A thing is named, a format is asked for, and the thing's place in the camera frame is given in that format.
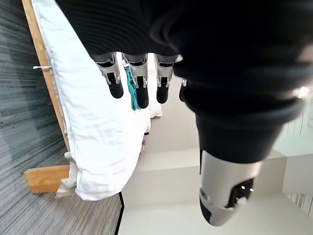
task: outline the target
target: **robotic hand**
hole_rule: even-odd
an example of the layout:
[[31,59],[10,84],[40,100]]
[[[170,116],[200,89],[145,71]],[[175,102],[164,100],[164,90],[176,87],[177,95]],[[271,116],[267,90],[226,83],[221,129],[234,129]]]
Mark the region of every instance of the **robotic hand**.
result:
[[[138,104],[148,106],[147,52],[156,54],[157,99],[172,77],[196,114],[200,206],[222,225],[249,199],[253,179],[282,125],[298,116],[312,64],[299,55],[312,40],[310,1],[57,0],[112,95],[123,88],[115,51],[125,53]],[[178,54],[183,60],[175,63]]]

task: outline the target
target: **robotic finger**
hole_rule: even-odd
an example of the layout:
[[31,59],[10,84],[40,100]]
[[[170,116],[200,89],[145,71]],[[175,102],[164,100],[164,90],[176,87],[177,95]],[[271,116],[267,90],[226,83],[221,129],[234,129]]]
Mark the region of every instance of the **robotic finger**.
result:
[[145,109],[149,105],[147,54],[124,54],[124,57],[129,63],[129,67],[135,83],[138,106],[142,109]]
[[160,104],[164,104],[167,101],[168,89],[173,75],[173,66],[177,58],[178,55],[161,56],[155,54],[157,77],[156,99]]
[[121,98],[124,90],[120,79],[116,52],[106,53],[98,57],[95,62],[107,81],[111,95],[117,99]]

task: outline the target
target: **white wall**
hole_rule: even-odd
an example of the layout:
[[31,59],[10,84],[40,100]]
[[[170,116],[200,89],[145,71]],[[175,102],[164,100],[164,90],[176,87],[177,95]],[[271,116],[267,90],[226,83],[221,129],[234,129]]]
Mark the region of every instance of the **white wall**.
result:
[[173,76],[169,97],[162,105],[163,117],[151,121],[145,152],[174,151],[199,147],[195,114],[179,99],[181,79]]
[[222,227],[212,227],[197,204],[126,209],[119,235],[312,235],[313,220],[280,194],[254,198]]
[[313,194],[313,154],[288,157],[283,192]]

